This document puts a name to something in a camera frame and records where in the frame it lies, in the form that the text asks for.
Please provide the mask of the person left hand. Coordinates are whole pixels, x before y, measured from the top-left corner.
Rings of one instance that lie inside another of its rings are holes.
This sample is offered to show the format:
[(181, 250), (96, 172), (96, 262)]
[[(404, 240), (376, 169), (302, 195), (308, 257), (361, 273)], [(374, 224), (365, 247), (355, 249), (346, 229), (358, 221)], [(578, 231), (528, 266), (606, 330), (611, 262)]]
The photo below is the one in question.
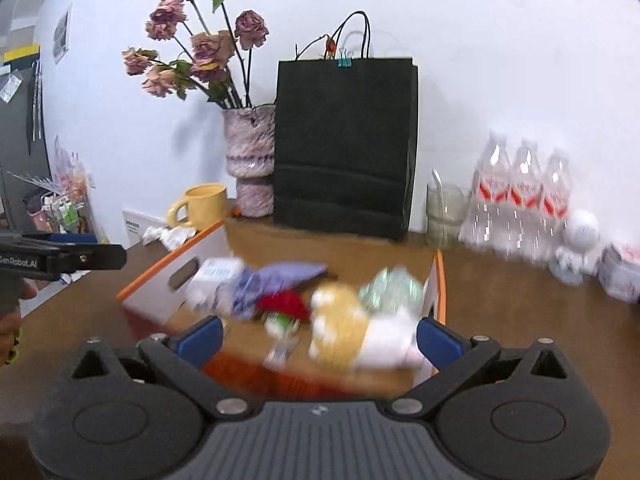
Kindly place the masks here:
[(1, 277), (1, 365), (10, 362), (16, 334), (22, 326), (20, 301), (37, 296), (37, 289), (24, 278), (13, 275)]

